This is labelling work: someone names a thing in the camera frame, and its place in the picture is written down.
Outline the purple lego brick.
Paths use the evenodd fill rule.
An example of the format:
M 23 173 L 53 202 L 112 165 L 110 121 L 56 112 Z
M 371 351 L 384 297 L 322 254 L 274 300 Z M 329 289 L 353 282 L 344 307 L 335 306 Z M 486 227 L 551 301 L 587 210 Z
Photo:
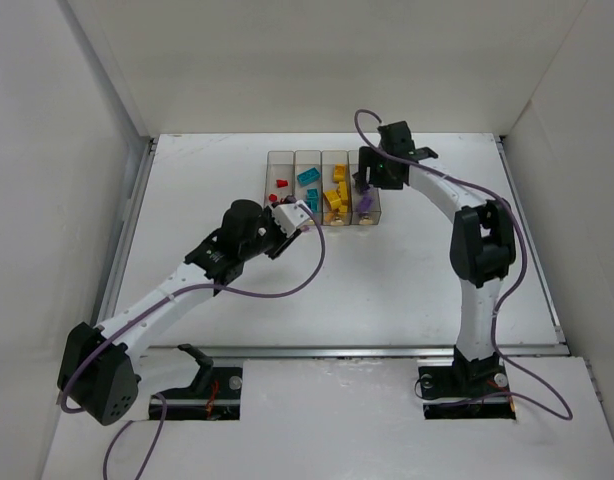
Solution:
M 360 201 L 357 203 L 356 210 L 359 213 L 366 213 L 371 210 L 373 204 L 373 198 L 371 196 L 362 196 Z

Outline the teal lego brick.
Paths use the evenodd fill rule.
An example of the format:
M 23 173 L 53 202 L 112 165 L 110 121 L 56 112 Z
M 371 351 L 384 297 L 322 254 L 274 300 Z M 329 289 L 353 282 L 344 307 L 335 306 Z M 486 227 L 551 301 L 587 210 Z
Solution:
M 316 167 L 311 167 L 297 174 L 297 182 L 301 187 L 305 187 L 314 182 L 317 182 L 320 177 L 320 171 Z

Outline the yellow round patterned lego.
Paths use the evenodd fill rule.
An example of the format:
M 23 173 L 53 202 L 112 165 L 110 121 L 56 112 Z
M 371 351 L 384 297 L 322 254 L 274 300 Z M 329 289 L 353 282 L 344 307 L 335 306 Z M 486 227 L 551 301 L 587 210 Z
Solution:
M 333 169 L 333 181 L 335 183 L 345 182 L 347 174 L 346 164 L 335 164 Z

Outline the yellow lego stack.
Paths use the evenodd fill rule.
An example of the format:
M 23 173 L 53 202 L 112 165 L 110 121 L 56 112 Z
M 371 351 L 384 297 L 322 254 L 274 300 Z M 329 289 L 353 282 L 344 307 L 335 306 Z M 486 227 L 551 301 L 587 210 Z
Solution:
M 344 226 L 350 223 L 350 195 L 347 182 L 336 183 L 335 187 L 325 190 L 324 223 L 329 226 Z

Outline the teal lego block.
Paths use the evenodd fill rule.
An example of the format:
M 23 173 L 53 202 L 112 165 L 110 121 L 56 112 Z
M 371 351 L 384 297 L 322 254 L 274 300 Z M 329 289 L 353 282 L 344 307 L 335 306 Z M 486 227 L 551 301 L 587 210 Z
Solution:
M 309 188 L 306 190 L 305 203 L 314 214 L 320 212 L 321 195 L 317 188 Z

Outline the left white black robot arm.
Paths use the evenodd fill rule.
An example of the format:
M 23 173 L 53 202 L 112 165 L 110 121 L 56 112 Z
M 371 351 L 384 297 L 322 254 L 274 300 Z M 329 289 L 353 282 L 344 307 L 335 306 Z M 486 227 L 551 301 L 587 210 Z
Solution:
M 196 394 L 209 385 L 212 359 L 190 344 L 166 358 L 146 352 L 176 322 L 233 287 L 247 261 L 278 258 L 314 218 L 302 200 L 286 199 L 266 207 L 234 201 L 219 228 L 189 252 L 173 273 L 134 305 L 101 323 L 80 323 L 66 340 L 57 379 L 60 408 L 88 413 L 99 424 L 119 421 L 142 395 L 172 389 Z

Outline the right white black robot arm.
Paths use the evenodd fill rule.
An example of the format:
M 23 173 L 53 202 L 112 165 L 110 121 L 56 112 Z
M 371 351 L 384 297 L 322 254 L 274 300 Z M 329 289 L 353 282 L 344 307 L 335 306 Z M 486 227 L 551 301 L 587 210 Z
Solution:
M 377 131 L 379 144 L 359 150 L 357 189 L 410 187 L 452 225 L 449 260 L 461 286 L 460 329 L 451 365 L 420 368 L 421 396 L 439 400 L 489 395 L 495 378 L 505 375 L 493 331 L 503 280 L 516 260 L 507 205 L 443 171 L 436 152 L 416 147 L 406 122 L 381 125 Z

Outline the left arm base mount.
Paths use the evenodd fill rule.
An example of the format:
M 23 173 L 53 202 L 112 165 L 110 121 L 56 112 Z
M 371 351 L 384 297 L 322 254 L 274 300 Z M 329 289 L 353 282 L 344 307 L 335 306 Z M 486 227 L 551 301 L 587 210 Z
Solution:
M 189 357 L 195 376 L 187 384 L 163 390 L 166 420 L 237 421 L 244 380 L 242 362 L 215 360 L 198 347 L 181 344 L 176 352 Z

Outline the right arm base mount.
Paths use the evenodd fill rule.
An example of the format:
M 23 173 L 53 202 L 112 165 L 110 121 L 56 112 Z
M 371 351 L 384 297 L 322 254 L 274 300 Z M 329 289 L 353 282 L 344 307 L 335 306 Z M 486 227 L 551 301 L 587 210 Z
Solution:
M 457 348 L 449 364 L 418 366 L 416 395 L 426 420 L 515 420 L 506 370 L 500 356 L 467 360 Z

